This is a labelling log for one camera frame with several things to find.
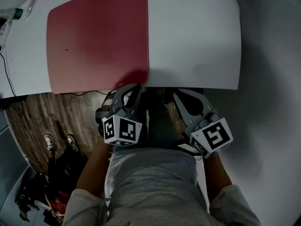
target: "mouse pad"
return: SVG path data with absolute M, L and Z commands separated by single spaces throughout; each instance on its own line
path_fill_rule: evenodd
M 54 93 L 118 89 L 148 78 L 147 0 L 72 0 L 50 11 L 47 65 Z

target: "white sneaker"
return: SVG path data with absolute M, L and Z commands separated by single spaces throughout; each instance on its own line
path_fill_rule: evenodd
M 71 146 L 72 149 L 77 152 L 79 150 L 79 148 L 76 145 L 76 141 L 75 141 L 73 135 L 68 135 L 67 138 L 68 138 L 68 144 L 69 144 L 69 146 Z
M 44 138 L 45 138 L 45 141 L 46 141 L 46 144 L 47 144 L 47 149 L 49 151 L 55 151 L 56 150 L 56 144 L 55 144 L 55 141 L 54 141 L 52 135 L 46 134 L 44 136 Z

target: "fiducial marker cube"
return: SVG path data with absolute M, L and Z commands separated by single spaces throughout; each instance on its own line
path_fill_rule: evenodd
M 225 149 L 233 141 L 233 136 L 225 118 L 210 123 L 208 126 L 191 133 L 190 144 L 204 158 Z
M 104 142 L 118 146 L 133 145 L 138 142 L 142 124 L 113 115 L 103 119 Z

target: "desk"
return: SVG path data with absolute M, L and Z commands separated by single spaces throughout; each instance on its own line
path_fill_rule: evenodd
M 51 9 L 68 1 L 36 0 L 25 21 L 13 22 L 3 55 L 17 96 L 51 91 L 47 16 Z M 22 8 L 28 8 L 30 2 Z M 236 0 L 148 3 L 150 72 L 146 86 L 238 88 L 241 37 Z M 1 60 L 0 95 L 12 96 Z

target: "green object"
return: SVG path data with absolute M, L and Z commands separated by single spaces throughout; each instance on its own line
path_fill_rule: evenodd
M 21 18 L 22 14 L 23 14 L 23 9 L 16 8 L 16 12 L 15 12 L 13 19 L 19 20 Z

